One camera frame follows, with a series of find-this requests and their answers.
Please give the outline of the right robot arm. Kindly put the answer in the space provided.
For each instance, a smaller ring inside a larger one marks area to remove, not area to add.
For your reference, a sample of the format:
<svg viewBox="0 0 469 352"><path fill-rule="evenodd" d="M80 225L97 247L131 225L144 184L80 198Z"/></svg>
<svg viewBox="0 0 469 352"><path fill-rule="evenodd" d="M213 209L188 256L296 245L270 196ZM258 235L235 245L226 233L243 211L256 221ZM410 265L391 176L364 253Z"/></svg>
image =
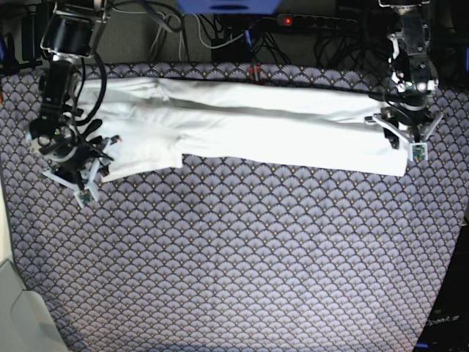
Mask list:
<svg viewBox="0 0 469 352"><path fill-rule="evenodd" d="M26 126L32 150L53 163L52 174L76 186L90 179L89 167L105 157L102 126L96 118L104 100L107 75L97 44L108 20L106 1L57 1L40 47L51 55L40 78L42 102L35 120ZM85 61L96 62L101 78L97 100L86 113L78 107L86 80Z"/></svg>

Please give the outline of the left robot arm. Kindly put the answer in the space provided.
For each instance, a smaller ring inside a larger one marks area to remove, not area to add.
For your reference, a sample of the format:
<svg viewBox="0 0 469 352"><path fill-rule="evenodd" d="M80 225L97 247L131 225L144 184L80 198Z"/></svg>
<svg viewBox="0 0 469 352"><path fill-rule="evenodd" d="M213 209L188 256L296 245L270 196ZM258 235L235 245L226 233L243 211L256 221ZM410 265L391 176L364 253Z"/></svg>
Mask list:
<svg viewBox="0 0 469 352"><path fill-rule="evenodd" d="M427 110L428 100L438 88L437 70L429 58L431 33L428 24L429 1L379 1L382 8L393 10L399 17L388 33L392 52L389 57L389 89L382 101L385 128L394 136L393 147L400 139L412 144L426 142L439 123Z"/></svg>

